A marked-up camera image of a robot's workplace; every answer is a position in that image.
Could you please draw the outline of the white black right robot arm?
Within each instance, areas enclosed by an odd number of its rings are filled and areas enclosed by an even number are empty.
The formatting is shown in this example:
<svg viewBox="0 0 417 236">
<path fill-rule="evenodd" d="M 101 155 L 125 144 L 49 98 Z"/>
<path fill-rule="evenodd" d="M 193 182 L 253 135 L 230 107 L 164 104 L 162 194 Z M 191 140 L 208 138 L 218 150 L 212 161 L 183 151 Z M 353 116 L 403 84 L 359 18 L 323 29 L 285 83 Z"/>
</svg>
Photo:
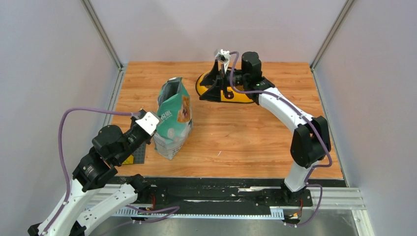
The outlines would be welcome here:
<svg viewBox="0 0 417 236">
<path fill-rule="evenodd" d="M 224 103 L 256 103 L 278 118 L 292 133 L 290 155 L 293 158 L 289 174 L 284 179 L 281 199 L 287 205 L 300 200 L 312 172 L 322 167 L 320 161 L 329 159 L 331 142 L 328 121 L 298 108 L 287 99 L 262 72 L 262 62 L 257 52 L 241 55 L 241 68 L 231 55 L 238 52 L 218 50 L 210 71 L 196 81 L 196 92 L 200 100 Z"/>
</svg>

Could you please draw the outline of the green pet food bag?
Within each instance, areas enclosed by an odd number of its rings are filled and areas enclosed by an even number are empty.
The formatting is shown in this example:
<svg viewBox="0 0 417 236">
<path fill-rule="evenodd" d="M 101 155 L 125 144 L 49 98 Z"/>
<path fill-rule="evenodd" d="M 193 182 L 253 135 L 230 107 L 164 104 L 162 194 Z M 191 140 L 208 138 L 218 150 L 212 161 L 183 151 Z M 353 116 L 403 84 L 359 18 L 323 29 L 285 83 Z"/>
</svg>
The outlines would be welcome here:
<svg viewBox="0 0 417 236">
<path fill-rule="evenodd" d="M 155 150 L 168 160 L 174 158 L 193 129 L 191 98 L 182 77 L 170 78 L 157 99 L 161 122 L 153 137 Z"/>
</svg>

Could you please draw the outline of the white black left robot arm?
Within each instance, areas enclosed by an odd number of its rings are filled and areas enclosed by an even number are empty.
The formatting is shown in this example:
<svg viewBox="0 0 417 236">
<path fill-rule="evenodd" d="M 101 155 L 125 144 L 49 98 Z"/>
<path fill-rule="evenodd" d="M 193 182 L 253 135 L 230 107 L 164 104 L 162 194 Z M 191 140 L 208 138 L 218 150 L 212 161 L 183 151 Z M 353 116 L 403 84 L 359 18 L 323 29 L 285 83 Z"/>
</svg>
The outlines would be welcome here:
<svg viewBox="0 0 417 236">
<path fill-rule="evenodd" d="M 128 113 L 131 127 L 122 132 L 117 125 L 102 127 L 92 140 L 92 148 L 81 158 L 72 173 L 66 177 L 66 193 L 51 214 L 41 223 L 28 229 L 30 236 L 88 236 L 103 221 L 120 208 L 150 199 L 150 184 L 140 174 L 96 206 L 88 203 L 117 174 L 117 167 L 142 144 L 149 144 L 161 119 L 154 112 L 140 110 Z"/>
</svg>

